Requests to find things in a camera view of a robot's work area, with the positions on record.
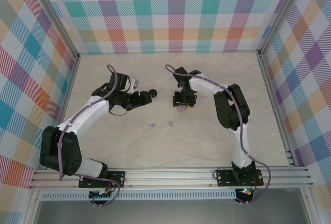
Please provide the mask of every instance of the colorful checkered wall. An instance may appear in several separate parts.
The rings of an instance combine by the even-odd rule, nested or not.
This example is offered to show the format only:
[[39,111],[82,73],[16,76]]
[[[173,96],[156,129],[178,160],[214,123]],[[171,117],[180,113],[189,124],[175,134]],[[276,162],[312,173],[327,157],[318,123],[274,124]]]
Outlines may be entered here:
[[264,59],[296,158],[331,223],[331,0],[296,0]]
[[0,223],[19,223],[74,59],[38,0],[0,0]]
[[256,50],[282,0],[51,0],[78,50]]

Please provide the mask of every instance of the beige marble surface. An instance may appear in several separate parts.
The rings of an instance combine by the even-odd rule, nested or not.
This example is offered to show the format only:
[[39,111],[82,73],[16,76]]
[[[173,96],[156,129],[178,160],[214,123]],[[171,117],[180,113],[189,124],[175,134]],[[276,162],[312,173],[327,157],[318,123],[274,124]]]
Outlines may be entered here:
[[108,82],[107,64],[139,80],[139,91],[154,88],[149,105],[125,116],[103,116],[80,140],[84,157],[109,167],[219,167],[230,166],[229,134],[218,122],[214,100],[197,93],[197,104],[179,112],[172,107],[177,83],[165,64],[187,71],[197,69],[222,84],[237,83],[247,100],[248,138],[252,155],[270,166],[287,166],[283,144],[254,53],[143,53],[83,55],[71,93],[66,118]]

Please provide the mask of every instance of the purple cable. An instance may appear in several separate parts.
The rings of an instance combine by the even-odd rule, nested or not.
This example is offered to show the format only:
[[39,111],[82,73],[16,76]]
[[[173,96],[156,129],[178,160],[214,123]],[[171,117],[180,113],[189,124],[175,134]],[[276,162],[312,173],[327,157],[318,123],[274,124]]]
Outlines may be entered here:
[[246,151],[246,149],[244,148],[244,144],[243,144],[243,130],[244,130],[243,118],[242,118],[242,115],[241,115],[241,112],[240,112],[239,106],[238,106],[238,104],[237,104],[235,98],[233,97],[232,93],[231,93],[227,88],[223,87],[221,84],[219,84],[219,83],[217,83],[217,82],[214,82],[213,80],[210,80],[210,79],[208,79],[208,78],[203,78],[203,77],[201,77],[201,76],[197,76],[197,75],[190,75],[190,74],[181,74],[181,73],[177,73],[177,72],[175,72],[176,69],[175,69],[174,67],[172,67],[171,65],[169,65],[169,64],[165,65],[165,68],[166,68],[167,71],[169,71],[169,72],[171,72],[172,74],[177,75],[177,76],[193,77],[193,78],[199,78],[199,79],[201,79],[201,80],[207,81],[207,82],[209,82],[209,83],[211,83],[211,84],[213,84],[213,85],[215,85],[215,86],[221,88],[222,90],[224,90],[225,92],[227,92],[227,93],[229,94],[229,96],[231,97],[231,100],[233,101],[233,104],[234,104],[234,106],[235,106],[235,108],[236,108],[236,110],[237,110],[238,116],[239,116],[239,122],[240,122],[240,146],[242,147],[242,150],[244,151],[244,153],[245,153],[245,154],[246,154],[251,160],[253,160],[253,161],[256,162],[256,163],[259,163],[259,164],[263,165],[263,166],[267,169],[267,171],[268,171],[268,182],[267,182],[267,184],[266,184],[264,190],[262,191],[262,193],[261,193],[257,198],[255,198],[254,200],[250,201],[250,203],[253,203],[253,202],[257,201],[259,198],[261,198],[261,197],[266,193],[266,191],[268,190],[268,187],[270,186],[270,181],[271,181],[271,170],[270,170],[269,166],[267,166],[265,163],[260,162],[260,161],[256,160],[255,158],[253,158],[253,157],[252,157],[252,156]]
[[92,203],[93,203],[94,206],[105,207],[105,206],[111,204],[111,203],[112,203],[112,202],[118,197],[118,195],[119,195],[119,189],[121,188],[121,187],[119,186],[119,183],[118,183],[118,182],[116,182],[116,181],[114,181],[114,180],[111,180],[111,179],[108,179],[108,178],[96,178],[96,177],[84,176],[84,175],[83,175],[83,177],[85,177],[85,178],[89,178],[89,179],[93,179],[93,180],[107,181],[107,182],[114,183],[114,184],[116,185],[117,189],[118,189],[116,195],[115,195],[112,199],[108,200],[106,203],[104,203],[104,204],[102,204],[102,205],[98,205],[98,204],[96,204],[96,203],[94,202],[95,197],[93,197],[93,198],[92,198]]
[[59,168],[59,172],[60,172],[60,177],[59,177],[59,181],[62,181],[63,179],[63,165],[62,165],[62,153],[61,153],[61,149],[62,149],[62,141],[63,141],[63,137],[64,134],[66,133],[66,131],[68,130],[68,128],[71,126],[71,124],[74,122],[74,120],[77,119],[78,116],[80,116],[86,109],[91,108],[93,105],[101,102],[102,100],[104,100],[105,98],[109,97],[115,90],[116,85],[117,85],[117,73],[116,70],[113,66],[111,65],[107,65],[107,68],[109,69],[109,71],[111,73],[115,74],[115,82],[114,85],[112,87],[112,89],[102,98],[92,102],[90,105],[86,105],[85,107],[83,107],[80,111],[78,111],[73,118],[69,121],[69,123],[66,125],[66,127],[63,129],[63,131],[61,132],[60,138],[58,140],[58,145],[57,145],[57,156],[58,156],[58,168]]

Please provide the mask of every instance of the purple wire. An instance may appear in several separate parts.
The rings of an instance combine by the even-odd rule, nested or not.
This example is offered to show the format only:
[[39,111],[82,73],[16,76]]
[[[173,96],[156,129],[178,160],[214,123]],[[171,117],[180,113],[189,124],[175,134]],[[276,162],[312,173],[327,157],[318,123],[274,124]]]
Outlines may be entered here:
[[117,189],[118,189],[118,190],[117,190],[116,195],[115,195],[112,199],[108,200],[106,203],[104,203],[104,204],[102,204],[102,205],[98,205],[98,204],[96,204],[96,203],[94,202],[95,197],[93,197],[93,198],[92,198],[92,203],[93,203],[94,206],[105,207],[105,206],[111,204],[111,203],[112,203],[112,202],[118,197],[118,195],[119,195],[119,189],[121,188],[118,182],[116,182],[116,181],[114,181],[114,180],[111,180],[111,179],[108,179],[108,178],[97,178],[97,177],[92,177],[92,176],[83,176],[83,177],[85,177],[85,178],[89,178],[89,179],[93,179],[93,180],[99,180],[99,181],[107,181],[107,182],[111,182],[111,183],[114,183],[114,184],[117,186]]
[[115,82],[114,82],[114,85],[113,85],[112,89],[105,96],[103,96],[100,99],[92,102],[90,105],[86,105],[80,111],[78,111],[73,116],[73,118],[69,121],[69,123],[65,126],[65,128],[63,129],[63,131],[61,132],[60,138],[58,140],[58,145],[57,145],[58,168],[59,168],[59,172],[60,172],[59,181],[62,181],[63,176],[64,176],[63,175],[63,165],[62,165],[62,153],[61,153],[62,141],[63,141],[64,134],[66,133],[66,131],[68,130],[68,128],[70,127],[70,125],[74,122],[74,120],[77,119],[78,116],[80,116],[86,109],[91,108],[93,105],[95,105],[95,104],[101,102],[102,100],[104,100],[105,98],[109,97],[114,92],[114,90],[116,88],[116,85],[117,85],[117,73],[116,73],[116,70],[111,65],[107,65],[107,68],[109,69],[109,71],[111,73],[114,73],[115,74]]
[[270,182],[271,182],[271,170],[270,170],[269,166],[267,166],[265,163],[260,162],[260,161],[256,160],[255,158],[253,158],[253,157],[252,157],[252,156],[246,151],[246,149],[244,148],[244,144],[243,144],[243,131],[244,131],[243,118],[242,118],[242,115],[241,115],[241,112],[240,112],[239,106],[238,106],[238,104],[237,104],[235,98],[233,97],[232,93],[231,93],[227,88],[223,87],[221,84],[219,84],[219,83],[217,83],[217,82],[214,82],[214,81],[211,80],[211,79],[204,78],[204,77],[197,76],[197,75],[190,75],[190,74],[181,74],[181,73],[177,73],[177,72],[175,72],[176,69],[175,69],[174,67],[172,67],[171,65],[169,65],[169,64],[165,65],[165,68],[166,68],[167,71],[169,71],[169,72],[171,72],[172,74],[177,75],[177,76],[193,77],[193,78],[199,78],[199,79],[201,79],[201,80],[207,81],[207,82],[209,82],[209,83],[211,83],[211,84],[213,84],[213,85],[215,85],[215,86],[221,88],[222,90],[224,90],[225,92],[227,92],[227,93],[229,94],[229,96],[231,97],[231,100],[233,101],[233,104],[234,104],[234,106],[235,106],[235,108],[236,108],[236,110],[237,110],[238,116],[239,116],[239,122],[240,122],[240,146],[241,146],[242,150],[244,151],[244,153],[245,153],[245,154],[246,154],[251,160],[253,160],[253,161],[256,162],[256,163],[259,163],[259,164],[263,165],[263,166],[267,169],[267,171],[268,171],[268,182],[267,182],[267,184],[266,184],[264,190],[262,191],[262,193],[261,193],[257,198],[255,198],[254,200],[250,201],[250,203],[253,203],[253,202],[257,201],[258,199],[260,199],[260,198],[266,193],[266,191],[268,190],[268,187],[270,186]]

